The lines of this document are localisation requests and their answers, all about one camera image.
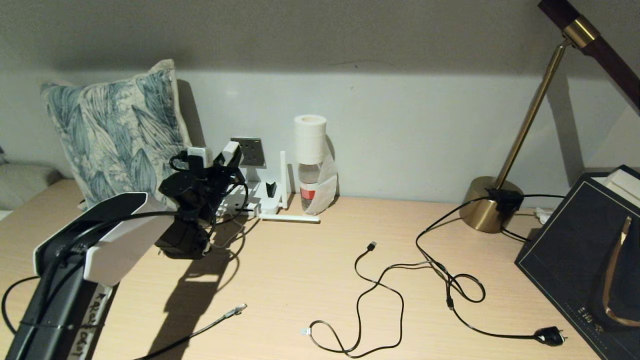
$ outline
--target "gray wall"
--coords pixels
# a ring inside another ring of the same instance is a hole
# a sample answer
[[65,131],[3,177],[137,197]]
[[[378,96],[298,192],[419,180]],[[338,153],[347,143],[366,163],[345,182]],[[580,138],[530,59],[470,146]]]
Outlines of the gray wall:
[[[230,136],[261,137],[261,177],[277,176],[277,151],[292,155],[293,116],[318,113],[343,194],[459,201],[473,177],[500,169],[561,41],[536,3],[5,1],[0,145],[10,161],[69,176],[39,84],[113,81],[173,58],[188,120],[215,151]],[[573,3],[640,73],[640,1]],[[604,71],[569,50],[509,179],[563,193],[592,159],[635,160],[608,145],[633,121]]]

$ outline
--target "wooden desk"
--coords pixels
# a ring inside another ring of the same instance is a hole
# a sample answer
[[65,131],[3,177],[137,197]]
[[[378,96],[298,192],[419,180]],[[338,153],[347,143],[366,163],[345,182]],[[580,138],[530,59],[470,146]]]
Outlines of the wooden desk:
[[[62,181],[0,222],[2,290],[33,274],[31,251],[79,214],[81,195],[71,181]],[[300,213],[299,199],[291,213]],[[322,224],[290,224],[250,220],[252,227],[231,250],[205,259],[177,261],[151,249],[122,281],[96,360],[133,359],[200,329],[240,303],[248,308],[219,326],[157,359],[345,359],[320,350],[300,331],[312,320],[330,322],[345,345],[357,335],[355,300],[369,287],[353,271],[353,262],[371,241],[378,246],[360,263],[363,274],[377,277],[393,263],[422,261],[415,236],[454,204],[340,198],[321,215]],[[518,216],[510,228],[527,234],[533,217]],[[219,228],[216,243],[239,229]],[[486,300],[471,304],[454,295],[461,316],[486,331],[532,334],[556,325],[569,337],[561,347],[536,341],[490,338],[455,319],[445,303],[444,283],[430,269],[392,270],[384,283],[405,298],[404,336],[399,347],[367,359],[598,359],[586,342],[516,268],[521,243],[501,234],[472,230],[453,221],[424,237],[424,247],[451,272],[477,276],[486,286]],[[35,289],[35,282],[14,290],[8,302],[17,323]],[[477,295],[470,286],[470,295]],[[398,337],[399,299],[379,288],[362,303],[360,350],[393,344]],[[336,347],[327,329],[314,335]],[[0,353],[11,334],[0,327]]]

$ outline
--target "leaf pattern pillow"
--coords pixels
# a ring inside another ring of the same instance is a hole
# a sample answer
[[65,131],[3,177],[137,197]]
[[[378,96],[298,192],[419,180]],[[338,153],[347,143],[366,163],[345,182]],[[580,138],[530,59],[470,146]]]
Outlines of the leaf pattern pillow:
[[169,159],[191,146],[180,114],[173,60],[110,84],[41,89],[87,206],[123,192],[158,190]]

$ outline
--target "desk lamp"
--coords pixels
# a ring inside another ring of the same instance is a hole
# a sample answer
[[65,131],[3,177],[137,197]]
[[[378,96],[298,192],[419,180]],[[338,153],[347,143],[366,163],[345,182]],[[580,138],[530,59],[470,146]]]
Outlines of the desk lamp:
[[518,136],[507,155],[500,174],[498,177],[478,177],[469,186],[464,202],[480,197],[488,197],[489,199],[475,201],[460,209],[460,217],[470,227],[485,233],[499,233],[502,226],[509,223],[517,210],[517,207],[509,208],[507,206],[505,208],[500,204],[504,194],[514,194],[514,192],[522,194],[521,189],[507,181],[506,178],[529,132],[533,119],[536,117],[551,79],[560,65],[564,50],[568,46],[573,46],[584,55],[594,58],[618,84],[620,90],[636,107],[636,111],[640,109],[640,79],[604,40],[600,32],[567,0],[542,0],[538,7],[562,30],[564,41],[556,47],[549,61],[542,82],[533,97],[520,132],[518,132]]

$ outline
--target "power outlet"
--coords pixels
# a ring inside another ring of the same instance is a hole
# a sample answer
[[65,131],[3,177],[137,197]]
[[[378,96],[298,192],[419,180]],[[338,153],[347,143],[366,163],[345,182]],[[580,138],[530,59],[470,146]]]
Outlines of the power outlet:
[[260,138],[231,138],[231,141],[240,144],[243,160],[240,165],[262,167],[264,166],[264,151]]

